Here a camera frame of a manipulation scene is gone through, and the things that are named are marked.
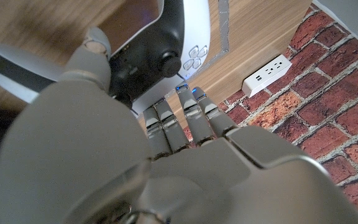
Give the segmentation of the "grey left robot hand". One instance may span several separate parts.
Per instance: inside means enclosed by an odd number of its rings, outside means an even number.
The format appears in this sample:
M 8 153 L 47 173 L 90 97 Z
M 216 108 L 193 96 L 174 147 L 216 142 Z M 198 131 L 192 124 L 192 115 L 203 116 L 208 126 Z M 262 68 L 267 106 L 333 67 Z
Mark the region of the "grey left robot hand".
M 23 98 L 0 147 L 0 223 L 358 223 L 311 157 L 238 127 L 200 89 L 144 131 L 110 94 L 111 47 L 91 28 L 65 67 L 0 44 L 0 86 Z

